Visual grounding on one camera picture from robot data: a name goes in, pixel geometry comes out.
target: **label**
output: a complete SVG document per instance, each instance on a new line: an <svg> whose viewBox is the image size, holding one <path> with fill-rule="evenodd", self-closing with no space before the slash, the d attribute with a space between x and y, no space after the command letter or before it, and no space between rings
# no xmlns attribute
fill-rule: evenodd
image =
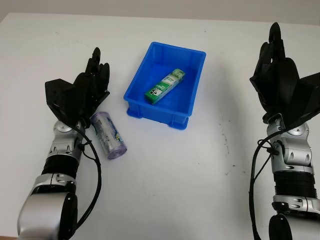
<svg viewBox="0 0 320 240"><path fill-rule="evenodd" d="M108 122L109 122L109 124L110 124L110 126L111 126L111 128L112 128L112 130L113 130L113 133L114 133L113 136L114 136L114 138L115 138L116 140L118 140L119 142L123 143L123 140L122 140L120 134L118 133L118 131L117 131L114 123L111 121L111 119L110 119L109 117L106 117L106 119L108 119Z"/></svg>

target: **black cable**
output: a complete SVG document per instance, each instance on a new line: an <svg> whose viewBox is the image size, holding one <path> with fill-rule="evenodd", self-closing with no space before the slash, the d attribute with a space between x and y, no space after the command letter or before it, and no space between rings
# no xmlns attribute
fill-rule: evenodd
<svg viewBox="0 0 320 240"><path fill-rule="evenodd" d="M92 144L91 140L87 137L87 135L83 131L81 131L79 128L75 127L75 126L72 126L72 125L68 125L68 126L70 128L72 128L73 130L75 130L76 132L78 132L86 140L86 143L83 144L84 146L89 144L89 146L91 147L95 158L89 157L86 154L84 154L84 155L87 158L92 159L95 162L96 167L97 167L97 172L98 172L98 183L97 183L97 186L96 186L95 194L94 194L93 199L92 199L90 205L88 206L87 210L84 212L84 214L82 215L82 217L80 218L80 220L76 224L76 229L78 229L85 222L85 220L88 218L88 216L90 215L90 213L94 209L94 206L95 206L95 204L97 202L97 199L99 197L99 194L100 194L100 191L101 191L101 185L102 185L101 164L100 164L100 159L99 159L99 156L97 154L97 151L96 151L94 145Z"/></svg>
<svg viewBox="0 0 320 240"><path fill-rule="evenodd" d="M262 170L265 168L265 166L267 165L267 163L269 162L270 158L271 158L272 154L269 154L268 158L265 160L264 164L262 165L262 167L260 168L260 170L258 171L258 173L255 175L255 178L253 179L254 182L256 182L259 174L262 172Z"/></svg>
<svg viewBox="0 0 320 240"><path fill-rule="evenodd" d="M276 131L272 134L270 134L269 136L267 136L265 139L263 140L259 140L258 141L258 146L256 147L254 154L253 154L253 158L252 158L252 165L251 165L251 175L250 175L250 188L249 188L249 211L250 211L250 217L251 217L251 222L252 222L252 231L253 231L253 237L254 240L261 240L259 233L257 231L257 225L256 225L256 215L255 215L255 203L254 203L254 184L256 181L256 177L255 177L255 169L256 169L256 161L257 161L257 156L258 153L260 151L260 149L264 146L265 143L267 143L270 139L274 138L277 135L283 134L285 132L290 131L291 129L293 129L293 127L291 128L286 128L280 131ZM258 172L257 176L261 173L262 169L265 167L265 165L267 164L267 162L269 161L269 159L267 161L265 161L265 164L262 166L261 170Z"/></svg>
<svg viewBox="0 0 320 240"><path fill-rule="evenodd" d="M88 156L88 155L85 153L85 150L82 151L82 154L85 155L88 159L91 159L91 160L93 160L93 161L96 160L95 158Z"/></svg>

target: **robotic hand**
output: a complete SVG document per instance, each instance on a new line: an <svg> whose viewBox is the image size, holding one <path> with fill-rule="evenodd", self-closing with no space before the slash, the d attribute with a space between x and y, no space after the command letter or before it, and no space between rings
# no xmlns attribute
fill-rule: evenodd
<svg viewBox="0 0 320 240"><path fill-rule="evenodd" d="M320 200L314 187L306 121L320 112L320 72L299 78L294 61L285 56L280 27L274 23L250 81L266 111L263 122L268 124L268 137L259 143L252 160L249 208L254 239L260 240L253 190L261 172L255 176L255 164L260 148L270 140L268 152L275 181L272 206L277 215L270 219L269 238L319 240Z"/></svg>
<svg viewBox="0 0 320 240"><path fill-rule="evenodd" d="M88 60L85 72L71 84L62 79L45 83L46 102L58 118L53 127L52 142L43 171L27 197L18 218L20 240L67 240L87 219L101 189L100 161L91 141L85 135L90 117L110 94L109 64L99 64L96 48ZM98 185L94 198L78 220L76 175L84 150L85 138L95 156Z"/></svg>

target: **clear plastic container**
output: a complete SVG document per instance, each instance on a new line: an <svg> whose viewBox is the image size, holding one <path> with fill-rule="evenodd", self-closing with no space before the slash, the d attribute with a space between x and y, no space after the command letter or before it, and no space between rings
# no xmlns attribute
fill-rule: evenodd
<svg viewBox="0 0 320 240"><path fill-rule="evenodd" d="M127 151L109 113L97 112L91 117L91 123L108 159L116 159Z"/></svg>

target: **green box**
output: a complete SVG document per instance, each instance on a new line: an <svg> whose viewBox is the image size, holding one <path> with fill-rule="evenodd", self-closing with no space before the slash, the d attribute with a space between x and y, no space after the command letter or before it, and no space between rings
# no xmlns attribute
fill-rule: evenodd
<svg viewBox="0 0 320 240"><path fill-rule="evenodd" d="M178 85L186 73L178 68L162 79L157 85L147 91L144 96L151 103L155 104Z"/></svg>

